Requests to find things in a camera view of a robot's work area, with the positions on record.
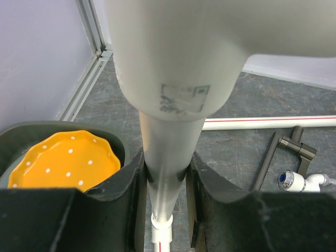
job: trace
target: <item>green container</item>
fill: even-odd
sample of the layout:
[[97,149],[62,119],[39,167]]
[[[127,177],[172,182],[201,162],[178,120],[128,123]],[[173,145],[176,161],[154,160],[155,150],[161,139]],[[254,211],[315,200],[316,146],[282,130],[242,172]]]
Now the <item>green container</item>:
[[87,130],[106,139],[120,160],[121,167],[128,164],[130,152],[125,140],[107,128],[76,122],[35,121],[15,124],[0,132],[0,176],[33,145],[57,132],[76,130]]

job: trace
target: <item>marble surface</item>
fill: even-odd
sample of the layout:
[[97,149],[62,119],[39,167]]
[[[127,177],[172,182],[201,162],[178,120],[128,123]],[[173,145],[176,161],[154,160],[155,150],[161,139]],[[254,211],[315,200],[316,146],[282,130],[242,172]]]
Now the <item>marble surface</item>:
[[[109,61],[98,78],[75,121],[98,124],[120,132],[127,140],[131,156],[142,145],[137,110],[120,91],[114,65]],[[336,114],[336,91],[310,87],[267,77],[241,73],[234,90],[209,118],[312,116]],[[267,145],[275,132],[229,130],[202,132],[196,151],[221,176],[243,189],[250,189]],[[291,129],[278,130],[291,136]],[[317,149],[309,173],[336,177],[336,129],[307,128],[301,141]],[[297,169],[298,158],[278,148],[266,175],[262,191],[278,191],[277,178],[285,170]],[[334,191],[336,186],[323,187]],[[174,209],[172,251],[190,251],[185,184]],[[151,204],[147,198],[145,252],[152,252]]]

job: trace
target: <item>yellow polka dot plate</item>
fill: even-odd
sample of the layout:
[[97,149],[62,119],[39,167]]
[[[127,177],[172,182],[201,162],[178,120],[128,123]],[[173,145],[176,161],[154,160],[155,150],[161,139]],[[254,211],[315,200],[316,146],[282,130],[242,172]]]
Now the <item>yellow polka dot plate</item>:
[[29,149],[11,172],[8,188],[76,187],[85,192],[119,169],[105,139],[85,130],[58,132]]

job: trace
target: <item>red line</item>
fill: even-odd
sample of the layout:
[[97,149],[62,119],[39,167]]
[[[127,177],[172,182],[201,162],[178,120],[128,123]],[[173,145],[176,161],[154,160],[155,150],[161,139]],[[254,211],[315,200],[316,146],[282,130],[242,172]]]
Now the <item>red line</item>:
[[284,119],[249,119],[249,120],[217,120],[205,122],[253,122],[253,121],[290,121],[290,120],[313,120],[313,119],[336,119],[335,117],[318,117],[318,118],[284,118]]

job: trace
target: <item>gray tile floor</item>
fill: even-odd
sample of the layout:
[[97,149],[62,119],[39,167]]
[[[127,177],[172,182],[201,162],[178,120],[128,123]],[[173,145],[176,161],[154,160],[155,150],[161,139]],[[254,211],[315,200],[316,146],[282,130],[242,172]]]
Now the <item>gray tile floor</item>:
[[[120,132],[130,146],[131,155],[141,147],[138,112],[120,91],[113,62],[106,65],[97,83],[76,117],[86,122],[110,127]],[[275,117],[336,114],[336,91],[325,90],[266,77],[241,73],[235,88],[212,118]],[[216,172],[232,183],[248,190],[257,172],[267,144],[275,132],[268,130],[230,130],[202,132],[196,150]],[[280,133],[290,136],[290,129]],[[326,173],[336,177],[336,129],[305,129],[302,142],[316,148],[310,173]],[[278,191],[277,178],[287,169],[295,169],[298,160],[278,148],[262,186],[263,191]],[[334,191],[336,186],[322,188]],[[145,251],[153,251],[151,244],[151,204],[147,199]],[[187,234],[187,206],[183,185],[174,209],[172,251],[189,251]]]

